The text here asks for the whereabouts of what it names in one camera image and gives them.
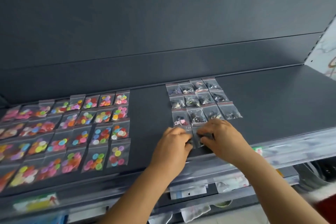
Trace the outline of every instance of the packaged item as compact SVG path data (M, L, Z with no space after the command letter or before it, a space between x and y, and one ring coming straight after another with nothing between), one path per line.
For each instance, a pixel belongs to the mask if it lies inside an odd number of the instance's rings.
M111 141L110 154L108 157L106 168L127 165L130 150L131 150L130 138Z
M215 103L215 100L212 98L212 95L208 90L199 90L196 92L196 96L202 105L206 105L209 103Z
M9 187L16 187L22 184L32 184L37 177L37 173L43 163L43 158L25 160L16 175L9 184Z
M225 95L222 89L212 89L209 90L209 92L217 103L229 101L228 97Z
M17 120L26 120L32 117L39 110L38 105L25 105L21 107L19 113L15 116Z
M98 124L92 135L90 145L105 144L109 141L113 123Z
M54 135L54 132L43 133L43 134L37 135L34 138L31 144L31 147L28 150L27 156L32 156L38 153L44 153L53 135Z
M203 112L208 120L212 119L224 120L218 106L215 103L204 105Z
M19 164L0 166L0 192L3 191L3 189L6 187L7 183L11 180L18 168Z
M54 103L54 99L40 100L39 109L34 113L33 116L39 118L47 117L47 114L51 111Z
M203 135L200 135L200 134L197 133L197 130L199 128L203 127L204 125L205 125L205 122L193 123L192 124L191 129L192 129L192 133L194 135L193 140L194 140L196 148L204 146L204 144L201 143L201 138L203 137Z
M113 129L111 133L111 139L117 140L121 138L127 138L129 136L129 118L120 120L119 122L113 122Z
M26 121L17 121L10 124L8 128L5 130L5 132L2 133L0 139L7 139L10 137L17 136L18 134L20 134L26 123L27 123Z
M68 143L68 148L83 145L86 146L91 129L92 125L77 126L72 132L71 139Z
M56 151L65 150L72 136L72 132L73 132L72 128L69 128L67 130L56 131L47 148L47 153L53 153Z
M130 91L129 90L118 91L115 94L114 104L115 105L126 105L126 104L128 104L128 102L129 102L129 95L130 95Z
M15 117L18 115L20 108L21 108L20 105L9 108L5 113L5 115L1 118L1 122L13 121Z
M194 93L184 95L184 99L187 107L201 107L201 103Z
M24 129L20 132L19 136L35 136L41 129L46 119L34 119L29 121Z
M178 84L183 94L195 93L194 87L191 82L180 82Z
M3 132L7 130L8 127L9 127L9 124L0 126L0 136L3 134Z
M96 115L97 110L81 111L75 125L89 125Z
M193 85L196 92L208 89L202 80L191 80L190 83Z
M114 92L101 94L100 99L99 99L99 107L113 105L115 95L116 94Z
M51 109L51 114L66 112L69 104L70 104L70 99L56 101L53 108Z
M121 105L118 107L113 108L112 110L112 119L113 121L118 121L123 118L127 118L128 113L128 105Z
M169 99L170 99L172 109L180 109L180 108L186 107L183 95L170 96Z
M193 137L194 137L194 135L193 135L193 131L192 131L192 129L191 129L191 125L181 126L181 128L183 128L187 134L191 134L192 137L191 137L191 139L189 139L189 140L187 141L187 143L190 143L190 144L192 145L192 147L195 149L196 146L195 146L195 143L194 143L194 141L193 141Z
M216 79L214 77L211 78L204 78L202 79L202 81L205 83L205 85L207 86L207 88L210 89L221 89L222 87L219 86L218 82L216 81Z
M105 107L105 108L99 108L96 114L96 117L94 119L95 123L106 123L109 122L111 119L111 114L113 111L113 106Z
M78 115L79 111L72 111L64 114L58 129L67 129L73 127L78 118Z
M62 174L74 172L78 170L78 167L82 161L86 150L84 147L76 147L72 150L68 150L64 159L62 160Z
M86 96L83 108L89 109L89 108L95 108L98 105L100 95L93 95L93 96Z
M0 162L13 162L23 159L32 144L32 140L12 141L0 145Z
M41 168L37 174L37 181L45 180L61 174L61 162L65 156L65 150L48 155L44 158Z
M238 109L235 107L232 101L230 102L223 102L218 103L218 107L220 108L222 114L224 115L225 119L237 119L242 118L241 114L238 112Z
M187 108L191 123L207 122L207 118L204 115L203 109L201 107L190 107Z
M60 122L62 118L62 114L50 114L48 117L45 119L44 123L42 124L39 133L46 133L53 131L56 127L57 124Z
M89 148L82 172L89 172L94 170L102 171L108 148L108 144Z
M182 94L180 86L177 83L168 83L166 84L166 88L169 96Z
M80 110L83 106L85 94L70 96L70 104L67 106L67 111Z
M186 109L173 109L171 110L173 116L173 124L176 126L190 125L189 115Z

